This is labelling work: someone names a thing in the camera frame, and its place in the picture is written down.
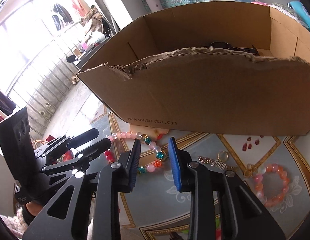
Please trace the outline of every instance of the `metal pivot bolt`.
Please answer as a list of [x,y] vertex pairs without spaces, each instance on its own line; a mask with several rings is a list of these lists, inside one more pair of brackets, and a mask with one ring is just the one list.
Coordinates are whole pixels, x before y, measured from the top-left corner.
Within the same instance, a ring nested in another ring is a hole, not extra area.
[[199,163],[198,162],[190,162],[188,165],[191,168],[197,168],[199,166]]
[[229,178],[232,178],[232,177],[235,176],[235,172],[233,172],[233,171],[226,171],[225,174],[226,174],[226,176],[229,177]]
[[111,167],[112,167],[113,169],[117,169],[117,168],[119,168],[120,166],[121,166],[121,164],[118,163],[118,162],[115,162],[115,163],[112,163],[112,164],[111,164]]

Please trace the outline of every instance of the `orange garment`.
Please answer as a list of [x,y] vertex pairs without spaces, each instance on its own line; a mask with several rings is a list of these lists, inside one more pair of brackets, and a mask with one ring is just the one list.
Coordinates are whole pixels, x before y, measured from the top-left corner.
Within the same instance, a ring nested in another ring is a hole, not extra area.
[[90,7],[84,0],[71,0],[72,7],[78,11],[81,17],[84,17],[88,12],[90,12]]

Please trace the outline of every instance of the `beaded bracelet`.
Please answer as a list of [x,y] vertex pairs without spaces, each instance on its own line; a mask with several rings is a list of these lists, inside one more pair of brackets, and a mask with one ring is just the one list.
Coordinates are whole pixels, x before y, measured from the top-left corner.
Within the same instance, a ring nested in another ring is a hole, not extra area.
[[[154,151],[156,154],[156,160],[152,163],[149,163],[145,166],[141,166],[138,168],[138,173],[146,173],[146,172],[154,172],[156,168],[159,168],[162,166],[162,162],[168,157],[167,154],[162,151],[161,147],[159,147],[156,142],[152,141],[146,134],[142,134],[141,132],[118,132],[113,133],[112,135],[108,135],[107,139],[110,141],[113,141],[114,139],[125,139],[125,138],[131,138],[131,139],[139,139],[143,141],[145,144],[148,145],[148,147]],[[111,151],[105,151],[104,152],[106,160],[108,160],[108,163],[111,164],[115,162],[114,154]]]
[[[284,171],[283,167],[280,165],[277,165],[276,163],[268,164],[265,166],[260,166],[257,170],[258,174],[253,177],[256,185],[256,196],[259,198],[259,200],[264,204],[265,207],[273,207],[276,206],[278,203],[282,202],[285,194],[288,192],[288,184],[289,184],[289,178],[287,177],[287,172]],[[277,196],[272,197],[271,199],[267,200],[267,197],[264,196],[263,187],[262,184],[263,181],[263,174],[266,172],[274,172],[277,173],[280,178],[283,180],[283,188],[281,193],[279,193]]]

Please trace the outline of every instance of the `black wristband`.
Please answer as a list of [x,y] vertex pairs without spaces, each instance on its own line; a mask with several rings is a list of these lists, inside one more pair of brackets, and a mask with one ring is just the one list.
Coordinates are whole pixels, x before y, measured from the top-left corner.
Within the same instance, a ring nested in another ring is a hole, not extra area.
[[23,218],[26,222],[27,225],[29,225],[33,220],[34,220],[34,216],[28,211],[28,209],[26,208],[26,205],[23,206],[23,210],[22,210],[22,214],[23,214]]

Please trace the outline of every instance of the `white cylinder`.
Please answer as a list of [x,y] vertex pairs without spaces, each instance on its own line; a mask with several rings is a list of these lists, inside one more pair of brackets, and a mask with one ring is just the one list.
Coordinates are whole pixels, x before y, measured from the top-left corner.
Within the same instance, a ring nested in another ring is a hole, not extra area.
[[146,0],[151,12],[157,12],[163,9],[159,0]]

